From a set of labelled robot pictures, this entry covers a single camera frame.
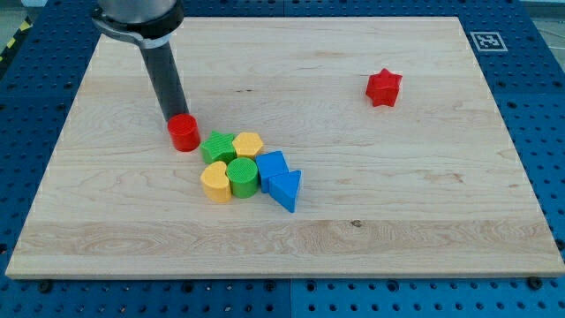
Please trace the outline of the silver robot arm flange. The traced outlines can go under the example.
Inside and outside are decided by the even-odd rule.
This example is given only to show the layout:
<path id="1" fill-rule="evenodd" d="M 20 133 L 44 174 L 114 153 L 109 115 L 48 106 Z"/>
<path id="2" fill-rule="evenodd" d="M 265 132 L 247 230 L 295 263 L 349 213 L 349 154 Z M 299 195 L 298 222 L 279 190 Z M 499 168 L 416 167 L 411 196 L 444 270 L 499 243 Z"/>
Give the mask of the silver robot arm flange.
<path id="1" fill-rule="evenodd" d="M 97 0 L 91 18 L 111 39 L 156 49 L 169 42 L 185 16 L 181 0 Z"/>

